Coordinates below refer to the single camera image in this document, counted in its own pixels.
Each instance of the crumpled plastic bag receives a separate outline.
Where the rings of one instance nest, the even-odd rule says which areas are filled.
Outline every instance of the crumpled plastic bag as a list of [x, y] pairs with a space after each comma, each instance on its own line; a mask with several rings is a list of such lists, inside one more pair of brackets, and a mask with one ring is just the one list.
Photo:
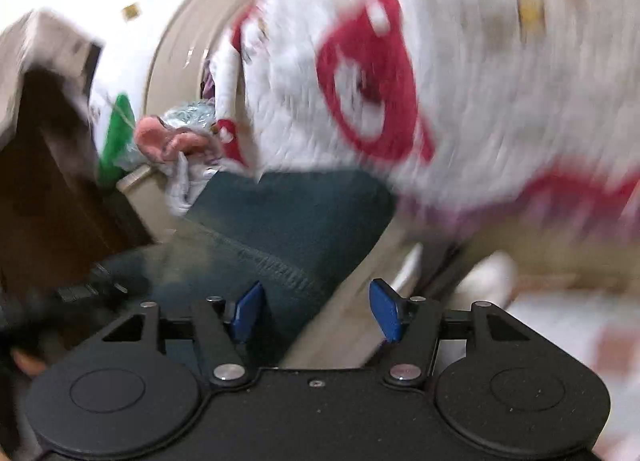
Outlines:
[[220, 170], [222, 146], [217, 146], [213, 141], [212, 154], [207, 156], [197, 154], [187, 157], [180, 149], [180, 142], [172, 147], [171, 153], [165, 150], [171, 145], [172, 139], [188, 136], [190, 133], [215, 140], [215, 106], [206, 100], [188, 102], [157, 118], [166, 133], [163, 136], [165, 140], [145, 142], [150, 146], [156, 145], [157, 152], [151, 153], [149, 148], [143, 148], [146, 152], [142, 152], [134, 137], [116, 164], [124, 170], [134, 170], [143, 164], [150, 164], [161, 170], [168, 178], [165, 192], [167, 206], [172, 214], [183, 216], [210, 178]]

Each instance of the metal pin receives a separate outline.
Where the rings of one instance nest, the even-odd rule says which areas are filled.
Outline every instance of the metal pin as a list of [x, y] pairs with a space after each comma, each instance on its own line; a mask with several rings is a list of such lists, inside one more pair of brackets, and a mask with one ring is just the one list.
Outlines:
[[218, 380], [239, 380], [246, 373], [246, 369], [238, 364], [222, 364], [213, 370], [213, 375]]
[[396, 380], [411, 381], [411, 380], [415, 380], [416, 378], [420, 378], [420, 375], [422, 374], [422, 370], [417, 365], [398, 364], [398, 365], [394, 365], [391, 368], [391, 370], [389, 371], [389, 374]]

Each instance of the clutter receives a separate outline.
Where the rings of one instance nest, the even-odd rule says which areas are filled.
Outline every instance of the clutter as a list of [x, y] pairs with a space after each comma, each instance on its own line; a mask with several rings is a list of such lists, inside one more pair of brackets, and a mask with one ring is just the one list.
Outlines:
[[[209, 91], [209, 86], [214, 85], [213, 80], [207, 79], [210, 57], [229, 19], [233, 19], [238, 8], [244, 9], [244, 5], [251, 1], [184, 0], [156, 48], [143, 91], [140, 108], [143, 115], [163, 113], [185, 100], [210, 99], [214, 96], [214, 92]], [[223, 92], [218, 90], [217, 84], [215, 89], [215, 97], [219, 97]], [[238, 101], [238, 133], [234, 135], [233, 130], [229, 130], [229, 133], [238, 137], [241, 146], [251, 146], [252, 128], [241, 113], [244, 110], [242, 86], [235, 91], [238, 94], [233, 93], [229, 99]], [[249, 153], [246, 148], [242, 150], [245, 160], [243, 167], [253, 170], [254, 149]], [[231, 158], [231, 152], [225, 149], [225, 156]]]
[[173, 215], [182, 216], [221, 168], [218, 132], [213, 103], [190, 102], [140, 119], [133, 141], [115, 164], [124, 170], [144, 164], [161, 170], [168, 178], [166, 203]]

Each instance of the human hand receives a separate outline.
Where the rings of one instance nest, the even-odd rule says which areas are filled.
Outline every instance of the human hand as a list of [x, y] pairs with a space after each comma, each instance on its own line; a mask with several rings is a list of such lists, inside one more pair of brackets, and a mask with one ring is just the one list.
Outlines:
[[[18, 349], [11, 351], [12, 359], [14, 359], [15, 365], [26, 375], [34, 377], [43, 372], [47, 366], [42, 360], [31, 357]], [[10, 461], [0, 447], [0, 461]]]

